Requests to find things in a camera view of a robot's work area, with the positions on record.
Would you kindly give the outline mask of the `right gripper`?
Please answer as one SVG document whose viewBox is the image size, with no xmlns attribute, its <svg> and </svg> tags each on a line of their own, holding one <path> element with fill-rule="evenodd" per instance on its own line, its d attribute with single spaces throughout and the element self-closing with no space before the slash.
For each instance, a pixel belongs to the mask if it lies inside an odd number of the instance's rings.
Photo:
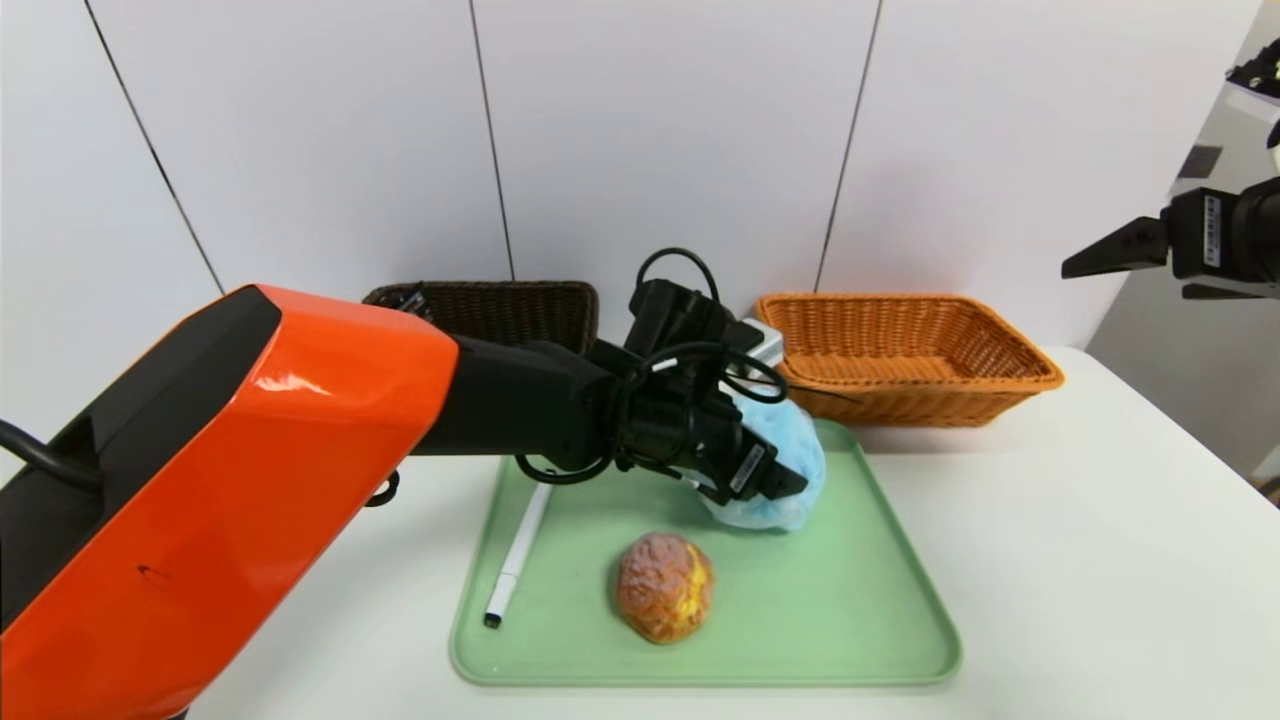
<svg viewBox="0 0 1280 720">
<path fill-rule="evenodd" d="M 1140 217 L 1062 261 L 1062 279 L 1165 266 L 1171 251 L 1172 274 L 1198 281 L 1181 287 L 1187 300 L 1274 299 L 1279 292 L 1252 292 L 1207 284 L 1276 284 L 1279 281 L 1279 178 L 1252 184 L 1240 193 L 1199 188 L 1176 196 L 1170 227 Z"/>
</svg>

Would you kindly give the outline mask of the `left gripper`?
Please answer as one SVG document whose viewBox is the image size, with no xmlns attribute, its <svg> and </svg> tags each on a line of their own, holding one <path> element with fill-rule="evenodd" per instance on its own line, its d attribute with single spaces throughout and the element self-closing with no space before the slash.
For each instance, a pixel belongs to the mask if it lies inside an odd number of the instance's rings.
<svg viewBox="0 0 1280 720">
<path fill-rule="evenodd" d="M 800 495 L 809 480 L 778 460 L 769 424 L 778 404 L 754 398 L 710 398 L 692 410 L 685 442 L 685 482 L 713 507 L 758 497 Z"/>
</svg>

